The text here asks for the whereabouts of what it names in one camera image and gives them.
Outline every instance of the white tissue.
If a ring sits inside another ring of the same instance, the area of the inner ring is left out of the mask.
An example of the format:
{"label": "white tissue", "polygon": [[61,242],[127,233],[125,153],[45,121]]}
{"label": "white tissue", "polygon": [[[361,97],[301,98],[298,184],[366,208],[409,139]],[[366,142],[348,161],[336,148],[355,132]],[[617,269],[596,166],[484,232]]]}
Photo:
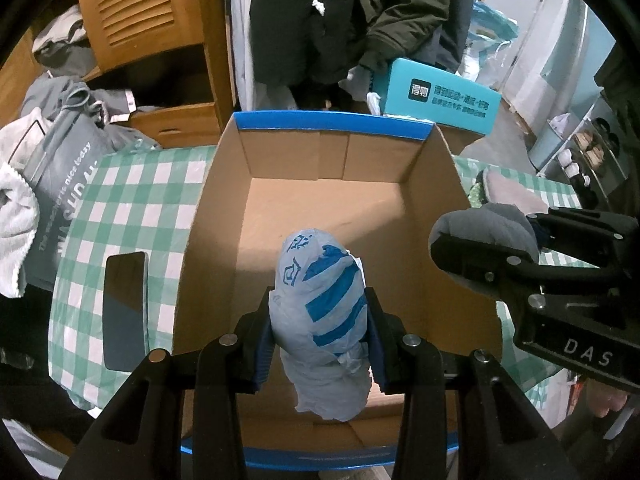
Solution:
{"label": "white tissue", "polygon": [[320,13],[320,16],[324,16],[324,3],[320,0],[313,0],[311,5]]}
{"label": "white tissue", "polygon": [[367,107],[369,107],[369,112],[371,113],[371,115],[382,115],[382,113],[380,112],[380,99],[380,96],[375,92],[369,92],[367,94]]}
{"label": "white tissue", "polygon": [[371,388],[364,279],[355,258],[330,234],[305,229],[282,246],[271,326],[299,412],[350,420]]}

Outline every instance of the phone screen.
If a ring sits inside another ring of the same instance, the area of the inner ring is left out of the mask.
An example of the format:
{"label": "phone screen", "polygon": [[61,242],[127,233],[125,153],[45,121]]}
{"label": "phone screen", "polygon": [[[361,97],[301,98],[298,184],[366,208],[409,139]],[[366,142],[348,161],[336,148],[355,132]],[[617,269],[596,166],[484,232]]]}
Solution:
{"label": "phone screen", "polygon": [[102,298],[104,365],[132,372],[148,354],[146,253],[107,258]]}

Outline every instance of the teal box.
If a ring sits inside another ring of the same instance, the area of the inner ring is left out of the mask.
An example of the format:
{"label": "teal box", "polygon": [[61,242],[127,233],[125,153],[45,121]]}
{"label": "teal box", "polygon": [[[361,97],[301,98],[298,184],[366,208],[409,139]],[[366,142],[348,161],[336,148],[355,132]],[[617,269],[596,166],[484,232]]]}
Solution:
{"label": "teal box", "polygon": [[373,91],[380,95],[380,111],[388,116],[427,119],[488,135],[500,107],[500,94],[403,57],[386,75],[375,75]]}

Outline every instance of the green checkered cloth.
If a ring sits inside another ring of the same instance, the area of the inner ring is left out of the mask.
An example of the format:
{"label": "green checkered cloth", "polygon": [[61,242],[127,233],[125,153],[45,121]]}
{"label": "green checkered cloth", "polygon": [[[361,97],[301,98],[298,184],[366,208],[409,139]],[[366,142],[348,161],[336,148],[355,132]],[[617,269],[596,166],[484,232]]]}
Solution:
{"label": "green checkered cloth", "polygon": [[[484,189],[480,175],[486,168],[498,171],[503,176],[519,182],[538,195],[548,206],[580,208],[580,201],[574,188],[567,184],[547,180],[527,173],[508,168],[500,168],[462,156],[453,157],[460,182],[469,196],[473,207],[480,207],[484,202]],[[540,265],[591,267],[590,264],[556,251],[540,253]],[[546,401],[546,379],[555,375],[561,367],[544,359],[535,357],[516,348],[513,344],[515,328],[507,306],[497,301],[496,310],[502,323],[502,361],[501,364],[520,387],[527,392],[527,397],[537,408],[542,408]]]}
{"label": "green checkered cloth", "polygon": [[215,146],[105,156],[82,196],[58,267],[49,323],[49,374],[84,409],[103,408],[127,374],[102,352],[104,266],[148,254],[150,348],[172,350],[182,256]]}

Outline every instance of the wooden cabinet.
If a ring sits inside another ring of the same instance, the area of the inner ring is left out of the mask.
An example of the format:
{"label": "wooden cabinet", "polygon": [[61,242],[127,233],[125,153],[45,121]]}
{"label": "wooden cabinet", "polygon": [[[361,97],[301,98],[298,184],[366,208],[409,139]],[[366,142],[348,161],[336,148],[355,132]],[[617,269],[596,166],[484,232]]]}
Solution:
{"label": "wooden cabinet", "polygon": [[[217,142],[234,106],[223,0],[79,0],[79,4],[98,63],[85,80],[167,50],[200,44],[215,104],[140,114],[131,124],[165,147]],[[207,129],[208,119],[212,123]]]}
{"label": "wooden cabinet", "polygon": [[199,0],[79,0],[101,72],[202,43]]}
{"label": "wooden cabinet", "polygon": [[128,125],[157,140],[163,148],[208,146],[220,140],[213,103],[136,113]]}
{"label": "wooden cabinet", "polygon": [[24,94],[43,71],[31,53],[32,47],[30,29],[0,69],[0,128],[17,119]]}

